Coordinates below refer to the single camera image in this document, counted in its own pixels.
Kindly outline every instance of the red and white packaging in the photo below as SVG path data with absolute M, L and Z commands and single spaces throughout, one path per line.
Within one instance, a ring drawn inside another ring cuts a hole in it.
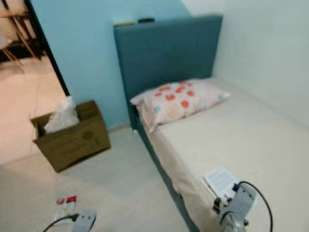
M 77 199 L 76 196 L 70 196 L 67 198 L 58 199 L 56 201 L 57 210 L 56 210 L 54 220 L 74 214 L 76 199 Z M 71 219 L 64 219 L 56 223 L 55 225 L 63 225 L 63 224 L 71 223 L 71 222 L 72 222 Z

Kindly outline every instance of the blue bed base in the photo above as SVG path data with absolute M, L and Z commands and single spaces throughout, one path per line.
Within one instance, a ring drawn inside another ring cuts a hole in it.
M 138 130 L 191 232 L 199 230 L 162 168 L 130 99 L 167 82 L 211 77 L 222 19 L 222 15 L 208 15 L 114 28 L 131 126 Z

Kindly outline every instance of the power cord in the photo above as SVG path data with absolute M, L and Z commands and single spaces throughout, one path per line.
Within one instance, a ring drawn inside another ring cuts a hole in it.
M 265 202 L 265 204 L 266 204 L 266 206 L 267 206 L 267 209 L 268 209 L 268 212 L 269 212 L 269 217 L 270 217 L 270 232 L 272 232 L 272 228 L 273 228 L 273 218 L 272 218 L 272 212 L 271 212 L 271 209 L 270 209 L 270 207 L 269 207 L 269 204 L 268 204 L 268 202 L 266 201 L 266 199 L 265 199 L 265 197 L 263 196 L 263 194 L 260 192 L 260 190 L 256 187 L 256 186 L 254 186 L 253 184 L 251 184 L 250 182 L 248 182 L 248 181 L 240 181 L 239 182 L 239 185 L 241 185 L 242 183 L 244 183 L 244 184 L 247 184 L 247 185 L 250 185 L 252 188 L 254 188 L 259 194 L 260 194 L 260 196 L 263 198 L 263 200 L 264 200 L 264 202 Z
M 51 228 L 53 225 L 55 225 L 57 222 L 59 221 L 62 221 L 64 219 L 71 219 L 72 221 L 76 221 L 76 219 L 78 218 L 79 214 L 73 214 L 73 215 L 70 215 L 70 216 L 65 216 L 65 217 L 62 217 L 62 218 L 59 218 L 57 219 L 56 221 L 53 221 L 51 224 L 49 224 L 48 227 L 46 227 L 45 230 L 43 230 L 43 232 L 46 232 L 49 228 Z

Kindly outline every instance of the polka dot pillowcase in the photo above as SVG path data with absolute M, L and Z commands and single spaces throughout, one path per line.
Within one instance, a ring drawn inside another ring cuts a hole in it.
M 229 93 L 207 80 L 167 83 L 131 99 L 149 132 L 160 124 L 177 121 L 226 100 Z

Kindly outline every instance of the plastic bag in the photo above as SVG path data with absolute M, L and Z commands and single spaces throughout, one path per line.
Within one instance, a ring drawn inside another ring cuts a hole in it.
M 53 133 L 79 123 L 76 112 L 76 104 L 72 97 L 67 97 L 50 116 L 44 129 L 46 133 Z

